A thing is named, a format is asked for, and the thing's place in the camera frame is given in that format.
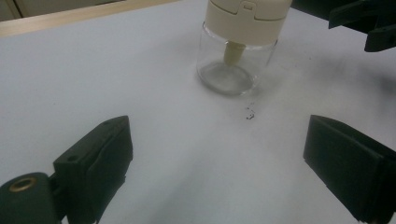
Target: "beige plastic lid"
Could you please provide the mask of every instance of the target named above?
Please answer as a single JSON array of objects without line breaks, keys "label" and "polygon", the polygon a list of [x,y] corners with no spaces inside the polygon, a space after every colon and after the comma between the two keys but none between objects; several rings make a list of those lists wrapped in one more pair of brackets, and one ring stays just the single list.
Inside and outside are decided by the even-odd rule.
[{"label": "beige plastic lid", "polygon": [[209,0],[205,25],[235,43],[263,46],[276,42],[291,0]]}]

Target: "clear glass container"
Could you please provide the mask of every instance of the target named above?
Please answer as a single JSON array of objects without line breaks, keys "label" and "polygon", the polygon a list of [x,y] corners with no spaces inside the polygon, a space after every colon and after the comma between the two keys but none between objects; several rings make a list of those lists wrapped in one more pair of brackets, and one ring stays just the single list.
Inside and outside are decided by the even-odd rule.
[{"label": "clear glass container", "polygon": [[203,25],[197,73],[213,91],[240,95],[251,91],[265,74],[276,42],[249,46],[222,38]]}]

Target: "nozzle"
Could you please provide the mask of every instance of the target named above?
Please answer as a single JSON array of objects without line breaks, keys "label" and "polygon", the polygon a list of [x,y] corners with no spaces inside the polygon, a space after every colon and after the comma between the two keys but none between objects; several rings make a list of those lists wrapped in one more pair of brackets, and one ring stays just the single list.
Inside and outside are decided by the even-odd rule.
[{"label": "nozzle", "polygon": [[224,62],[229,66],[236,65],[244,52],[246,45],[228,41],[224,51]]}]

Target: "white tabletop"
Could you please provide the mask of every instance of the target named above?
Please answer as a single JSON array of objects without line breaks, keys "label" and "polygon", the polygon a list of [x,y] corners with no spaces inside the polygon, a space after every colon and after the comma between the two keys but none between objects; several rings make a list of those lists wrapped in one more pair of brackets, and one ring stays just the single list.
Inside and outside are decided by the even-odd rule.
[{"label": "white tabletop", "polygon": [[0,183],[52,174],[128,115],[134,160],[101,223],[357,223],[304,162],[309,116],[396,149],[396,49],[364,52],[366,35],[291,9],[260,87],[225,97],[195,74],[205,5],[0,38]]}]

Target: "screw hole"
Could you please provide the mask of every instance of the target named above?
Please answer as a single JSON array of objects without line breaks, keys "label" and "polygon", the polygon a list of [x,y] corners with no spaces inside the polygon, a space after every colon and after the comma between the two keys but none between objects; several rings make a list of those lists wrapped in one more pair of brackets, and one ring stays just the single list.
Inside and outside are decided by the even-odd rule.
[{"label": "screw hole", "polygon": [[67,161],[76,161],[78,159],[78,156],[71,156],[67,158]]},{"label": "screw hole", "polygon": [[24,190],[32,187],[35,184],[35,182],[36,182],[36,179],[34,177],[27,177],[27,178],[20,179],[20,180],[16,181],[15,183],[13,183],[9,187],[9,191],[11,191],[11,192],[24,191]]}]

